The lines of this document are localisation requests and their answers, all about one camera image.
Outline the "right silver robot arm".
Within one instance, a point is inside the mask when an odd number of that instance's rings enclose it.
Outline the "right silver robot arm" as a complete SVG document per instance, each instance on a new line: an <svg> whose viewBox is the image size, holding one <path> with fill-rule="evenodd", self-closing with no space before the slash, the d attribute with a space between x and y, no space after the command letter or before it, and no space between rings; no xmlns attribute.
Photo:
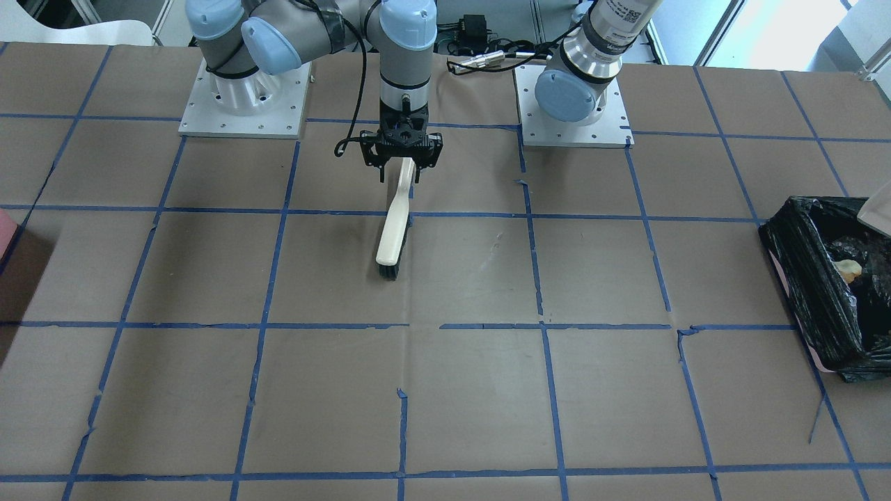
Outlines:
<svg viewBox="0 0 891 501"><path fill-rule="evenodd" d="M379 54L379 127L337 143L341 157L357 143L363 160L382 169L389 159L436 165L442 135L430 133L429 90L437 5L434 1L188 1L184 5L204 69L198 73L180 133L197 136L296 136L286 118L273 124L298 85L299 69L351 47Z"/></svg>

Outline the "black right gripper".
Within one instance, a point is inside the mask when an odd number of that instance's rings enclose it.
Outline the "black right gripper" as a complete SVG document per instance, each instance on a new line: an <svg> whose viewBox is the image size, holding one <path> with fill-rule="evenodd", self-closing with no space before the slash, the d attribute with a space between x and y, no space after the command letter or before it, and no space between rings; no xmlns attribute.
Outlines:
<svg viewBox="0 0 891 501"><path fill-rule="evenodd" d="M443 149L440 133L427 133L429 112L382 111L377 132L362 131L359 137L365 163L379 168L379 181L387 180L387 164L394 157L413 162L413 183L420 183L424 168L432 168Z"/></svg>

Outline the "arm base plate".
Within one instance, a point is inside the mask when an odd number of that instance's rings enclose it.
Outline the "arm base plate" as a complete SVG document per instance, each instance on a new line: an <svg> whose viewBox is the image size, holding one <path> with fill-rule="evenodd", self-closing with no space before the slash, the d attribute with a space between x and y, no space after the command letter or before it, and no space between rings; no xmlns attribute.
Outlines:
<svg viewBox="0 0 891 501"><path fill-rule="evenodd" d="M564 69L526 64L514 70L514 82L527 146L624 148L636 142L618 79L592 85Z"/></svg>
<svg viewBox="0 0 891 501"><path fill-rule="evenodd" d="M262 71L223 79L198 67L178 132L182 136L272 138L302 136L312 64L280 75Z"/></svg>

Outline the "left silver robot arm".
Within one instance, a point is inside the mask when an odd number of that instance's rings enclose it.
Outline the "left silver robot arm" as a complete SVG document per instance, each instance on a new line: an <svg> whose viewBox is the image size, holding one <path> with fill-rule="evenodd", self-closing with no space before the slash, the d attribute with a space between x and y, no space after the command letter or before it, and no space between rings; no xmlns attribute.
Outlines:
<svg viewBox="0 0 891 501"><path fill-rule="evenodd" d="M576 7L570 31L537 78L539 108L551 118L586 126L601 117L622 54L643 31L660 1L588 1Z"/></svg>

